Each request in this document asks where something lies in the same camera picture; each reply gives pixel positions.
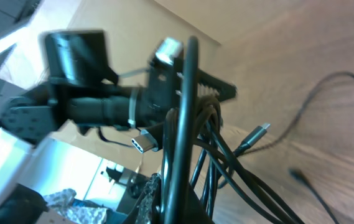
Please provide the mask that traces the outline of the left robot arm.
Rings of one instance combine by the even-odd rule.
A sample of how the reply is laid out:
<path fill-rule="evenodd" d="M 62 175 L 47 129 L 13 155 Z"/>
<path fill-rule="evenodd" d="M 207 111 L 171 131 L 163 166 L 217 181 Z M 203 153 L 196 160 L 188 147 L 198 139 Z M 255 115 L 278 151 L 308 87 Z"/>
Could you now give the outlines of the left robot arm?
<path fill-rule="evenodd" d="M 164 39 L 152 55 L 148 84 L 122 86 L 109 66 L 103 30 L 60 30 L 43 34 L 49 66 L 46 82 L 11 98 L 0 113 L 0 206 L 33 156 L 34 149 L 66 121 L 79 132 L 99 127 L 124 131 L 163 122 L 180 105 L 186 71 L 197 59 L 188 45 Z"/>

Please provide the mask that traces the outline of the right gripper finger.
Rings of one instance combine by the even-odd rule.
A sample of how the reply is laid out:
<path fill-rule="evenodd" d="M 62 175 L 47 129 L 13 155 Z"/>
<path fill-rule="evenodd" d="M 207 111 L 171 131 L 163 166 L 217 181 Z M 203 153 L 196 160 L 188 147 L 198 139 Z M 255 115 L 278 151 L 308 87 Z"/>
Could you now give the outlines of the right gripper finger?
<path fill-rule="evenodd" d="M 126 224 L 163 224 L 167 184 L 156 172 L 144 183 L 142 192 L 126 218 Z"/>

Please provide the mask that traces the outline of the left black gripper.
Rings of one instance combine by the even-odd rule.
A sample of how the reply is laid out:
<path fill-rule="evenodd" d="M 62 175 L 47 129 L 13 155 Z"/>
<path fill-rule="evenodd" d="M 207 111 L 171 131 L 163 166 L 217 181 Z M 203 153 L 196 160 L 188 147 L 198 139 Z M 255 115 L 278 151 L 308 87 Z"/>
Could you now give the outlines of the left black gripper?
<path fill-rule="evenodd" d="M 182 81 L 177 75 L 183 69 L 184 60 L 175 58 L 171 65 L 152 59 L 148 66 L 147 86 L 140 90 L 136 105 L 136 126 L 143 128 L 165 120 L 172 108 L 179 107 Z M 188 81 L 195 86 L 192 98 L 213 96 L 218 101 L 232 100 L 237 96 L 236 86 L 201 69 L 188 72 Z"/>

